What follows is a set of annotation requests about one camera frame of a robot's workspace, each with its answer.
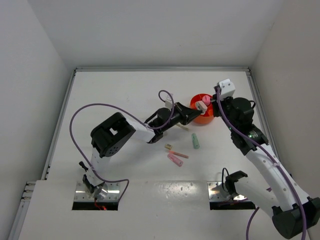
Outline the pink white mini stapler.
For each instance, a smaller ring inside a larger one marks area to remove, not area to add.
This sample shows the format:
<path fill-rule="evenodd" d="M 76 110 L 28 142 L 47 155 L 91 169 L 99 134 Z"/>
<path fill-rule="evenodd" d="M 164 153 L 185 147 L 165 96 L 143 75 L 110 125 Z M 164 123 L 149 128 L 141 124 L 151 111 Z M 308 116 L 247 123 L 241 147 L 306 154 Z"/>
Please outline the pink white mini stapler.
<path fill-rule="evenodd" d="M 201 111 L 201 114 L 204 115 L 208 109 L 207 105 L 201 100 L 195 103 L 197 110 Z"/>

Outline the yellow green highlighter pen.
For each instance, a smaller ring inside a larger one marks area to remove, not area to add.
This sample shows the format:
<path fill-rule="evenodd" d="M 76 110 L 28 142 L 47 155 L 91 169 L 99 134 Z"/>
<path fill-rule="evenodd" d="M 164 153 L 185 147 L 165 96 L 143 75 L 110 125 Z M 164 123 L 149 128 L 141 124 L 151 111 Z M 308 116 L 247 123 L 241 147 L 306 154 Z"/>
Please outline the yellow green highlighter pen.
<path fill-rule="evenodd" d="M 185 126 L 185 125 L 182 125 L 181 123 L 177 123 L 176 126 L 181 128 L 181 129 L 183 129 L 183 130 L 185 130 L 185 131 L 189 131 L 189 128 L 187 126 Z"/>

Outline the yellow eraser with barcode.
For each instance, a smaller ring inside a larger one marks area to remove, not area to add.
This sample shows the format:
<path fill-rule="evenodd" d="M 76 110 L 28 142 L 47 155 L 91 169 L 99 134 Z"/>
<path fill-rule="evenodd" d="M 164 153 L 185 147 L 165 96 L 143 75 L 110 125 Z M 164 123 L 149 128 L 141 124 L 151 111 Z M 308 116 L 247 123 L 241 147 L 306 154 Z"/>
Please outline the yellow eraser with barcode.
<path fill-rule="evenodd" d="M 171 144 L 166 144 L 164 147 L 168 150 L 171 150 L 173 146 Z"/>

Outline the orange highlighter pen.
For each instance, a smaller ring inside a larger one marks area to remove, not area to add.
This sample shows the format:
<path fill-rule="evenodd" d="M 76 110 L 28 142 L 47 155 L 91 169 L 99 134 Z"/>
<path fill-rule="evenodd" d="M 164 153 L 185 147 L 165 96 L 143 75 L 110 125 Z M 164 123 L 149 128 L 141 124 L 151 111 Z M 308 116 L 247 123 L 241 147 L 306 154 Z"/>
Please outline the orange highlighter pen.
<path fill-rule="evenodd" d="M 176 152 L 176 151 L 169 150 L 168 152 L 170 154 L 172 154 L 172 155 L 179 156 L 179 157 L 182 157 L 182 158 L 185 158 L 185 159 L 189 158 L 188 155 L 185 155 L 185 154 L 182 154 L 182 153 L 179 153 L 179 152 Z"/>

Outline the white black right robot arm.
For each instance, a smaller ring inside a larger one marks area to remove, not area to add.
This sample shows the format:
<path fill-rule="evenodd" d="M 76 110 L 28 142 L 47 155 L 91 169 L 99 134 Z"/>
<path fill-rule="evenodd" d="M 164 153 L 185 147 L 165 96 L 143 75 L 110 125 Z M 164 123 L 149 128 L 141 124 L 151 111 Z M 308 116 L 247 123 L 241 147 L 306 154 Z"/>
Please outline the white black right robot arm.
<path fill-rule="evenodd" d="M 320 219 L 320 199 L 311 197 L 291 177 L 277 159 L 267 137 L 253 123 L 250 100 L 221 93 L 212 97 L 213 110 L 230 130 L 233 144 L 256 167 L 269 188 L 255 186 L 241 170 L 228 175 L 223 186 L 230 195 L 243 195 L 263 210 L 278 233 L 290 240 L 297 235 L 306 239 L 307 230 Z"/>

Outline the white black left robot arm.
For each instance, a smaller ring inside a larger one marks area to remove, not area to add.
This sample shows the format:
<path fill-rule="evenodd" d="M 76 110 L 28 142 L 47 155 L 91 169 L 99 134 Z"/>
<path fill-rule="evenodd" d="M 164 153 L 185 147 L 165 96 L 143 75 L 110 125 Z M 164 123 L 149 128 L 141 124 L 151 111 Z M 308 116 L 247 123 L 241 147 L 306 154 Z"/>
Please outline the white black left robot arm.
<path fill-rule="evenodd" d="M 82 181 L 94 200 L 104 200 L 109 187 L 120 183 L 119 180 L 104 179 L 99 171 L 108 165 L 112 156 L 117 154 L 130 138 L 147 144 L 158 142 L 164 132 L 177 124 L 188 125 L 205 113 L 206 107 L 189 108 L 180 102 L 156 110 L 144 122 L 139 119 L 128 120 L 126 111 L 118 109 L 116 113 L 96 126 L 90 133 L 92 155 L 85 158 L 88 167 Z"/>

